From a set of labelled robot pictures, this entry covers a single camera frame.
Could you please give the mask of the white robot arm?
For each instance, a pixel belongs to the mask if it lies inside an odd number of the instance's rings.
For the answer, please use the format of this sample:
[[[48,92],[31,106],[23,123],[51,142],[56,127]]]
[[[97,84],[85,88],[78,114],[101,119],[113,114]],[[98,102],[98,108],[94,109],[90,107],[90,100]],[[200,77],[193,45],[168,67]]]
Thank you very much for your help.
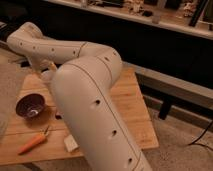
[[[52,39],[31,22],[6,42],[35,71],[59,65],[50,81],[52,98],[93,171],[152,171],[109,94],[122,71],[114,48]]]

